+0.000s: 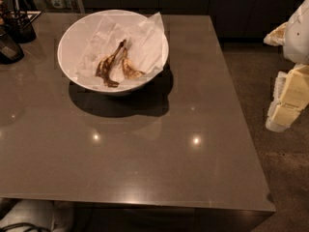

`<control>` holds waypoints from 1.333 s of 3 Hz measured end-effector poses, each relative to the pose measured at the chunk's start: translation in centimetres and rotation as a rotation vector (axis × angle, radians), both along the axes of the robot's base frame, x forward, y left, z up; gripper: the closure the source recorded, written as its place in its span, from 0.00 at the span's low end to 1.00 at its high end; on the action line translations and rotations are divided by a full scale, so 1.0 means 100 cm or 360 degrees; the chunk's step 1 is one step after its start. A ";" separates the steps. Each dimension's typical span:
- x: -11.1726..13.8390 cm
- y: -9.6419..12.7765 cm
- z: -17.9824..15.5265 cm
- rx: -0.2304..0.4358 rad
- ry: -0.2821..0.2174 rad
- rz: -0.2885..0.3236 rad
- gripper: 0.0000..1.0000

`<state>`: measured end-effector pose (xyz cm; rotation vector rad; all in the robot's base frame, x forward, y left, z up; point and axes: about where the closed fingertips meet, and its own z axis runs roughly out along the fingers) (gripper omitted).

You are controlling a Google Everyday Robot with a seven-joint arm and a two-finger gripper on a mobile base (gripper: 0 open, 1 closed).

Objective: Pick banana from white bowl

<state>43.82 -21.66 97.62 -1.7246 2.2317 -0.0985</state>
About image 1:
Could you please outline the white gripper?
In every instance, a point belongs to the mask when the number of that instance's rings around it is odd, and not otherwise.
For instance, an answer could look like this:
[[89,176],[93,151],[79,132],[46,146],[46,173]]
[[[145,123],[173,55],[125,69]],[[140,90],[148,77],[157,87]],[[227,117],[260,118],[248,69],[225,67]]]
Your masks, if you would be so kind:
[[264,43],[283,45],[284,56],[296,63],[288,73],[278,73],[267,112],[266,128],[283,132],[309,104],[309,0],[303,1],[288,23],[267,34]]

